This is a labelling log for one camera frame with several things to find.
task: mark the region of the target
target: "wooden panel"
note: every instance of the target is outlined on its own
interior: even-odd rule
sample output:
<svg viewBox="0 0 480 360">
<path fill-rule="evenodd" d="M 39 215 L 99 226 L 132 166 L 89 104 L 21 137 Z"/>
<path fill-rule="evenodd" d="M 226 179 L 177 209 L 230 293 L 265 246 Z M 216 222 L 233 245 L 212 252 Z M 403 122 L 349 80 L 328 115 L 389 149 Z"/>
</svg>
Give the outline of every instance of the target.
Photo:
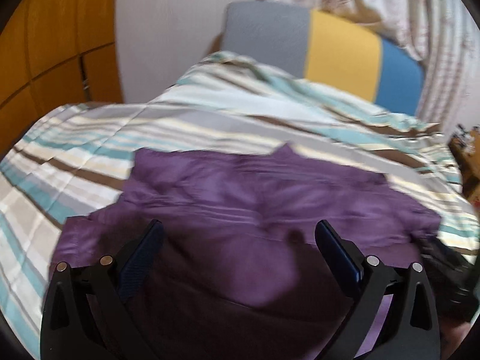
<svg viewBox="0 0 480 360">
<path fill-rule="evenodd" d="M 34 79 L 32 85 L 35 100 L 44 114 L 60 105 L 85 102 L 77 58 Z"/>
<path fill-rule="evenodd" d="M 32 76 L 77 54 L 76 0 L 30 0 L 27 47 Z"/>
<path fill-rule="evenodd" d="M 18 92 L 0 108 L 0 154 L 40 116 L 35 109 L 30 86 Z"/>
<path fill-rule="evenodd" d="M 0 34 L 0 104 L 28 82 L 25 14 L 26 0 L 23 0 Z"/>
<path fill-rule="evenodd" d="M 80 52 L 112 43 L 115 0 L 78 0 Z"/>
<path fill-rule="evenodd" d="M 105 46 L 83 56 L 83 65 L 93 101 L 123 103 L 115 45 Z"/>
</svg>

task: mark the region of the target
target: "black device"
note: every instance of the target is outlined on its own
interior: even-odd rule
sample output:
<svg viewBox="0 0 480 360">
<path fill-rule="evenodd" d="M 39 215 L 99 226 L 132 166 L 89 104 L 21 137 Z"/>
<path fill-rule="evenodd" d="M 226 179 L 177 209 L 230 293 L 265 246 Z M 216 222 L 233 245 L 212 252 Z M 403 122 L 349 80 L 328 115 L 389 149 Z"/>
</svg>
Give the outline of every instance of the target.
<svg viewBox="0 0 480 360">
<path fill-rule="evenodd" d="M 480 279 L 480 259 L 469 263 L 437 238 L 416 240 L 440 316 L 470 322 L 479 309 L 475 287 Z"/>
<path fill-rule="evenodd" d="M 124 308 L 140 288 L 163 242 L 159 221 L 152 221 L 141 239 L 126 244 L 116 256 L 95 265 L 71 268 L 60 262 L 45 301 L 40 351 L 42 360 L 160 360 L 143 339 Z M 393 300 L 379 338 L 361 360 L 439 360 L 440 333 L 435 301 L 420 263 L 407 269 L 385 266 L 364 256 L 341 239 L 327 221 L 315 228 L 315 240 L 345 295 L 354 305 L 320 360 L 351 360 L 370 330 L 384 295 Z M 95 295 L 104 322 L 115 341 L 110 352 L 95 323 L 88 301 Z"/>
</svg>

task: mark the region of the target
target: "bedspread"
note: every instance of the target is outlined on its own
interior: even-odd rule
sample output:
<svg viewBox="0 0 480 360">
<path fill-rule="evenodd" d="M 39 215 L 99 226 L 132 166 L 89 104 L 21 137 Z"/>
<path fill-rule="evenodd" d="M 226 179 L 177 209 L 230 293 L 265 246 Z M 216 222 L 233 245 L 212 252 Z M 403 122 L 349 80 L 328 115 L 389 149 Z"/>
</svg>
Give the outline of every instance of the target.
<svg viewBox="0 0 480 360">
<path fill-rule="evenodd" d="M 146 104 L 80 104 L 42 117 L 0 163 L 0 308 L 36 358 L 51 254 L 66 218 L 115 202 L 134 151 L 303 157 L 384 173 L 437 212 L 439 238 L 472 257 L 478 221 L 437 126 L 226 52 Z"/>
</svg>

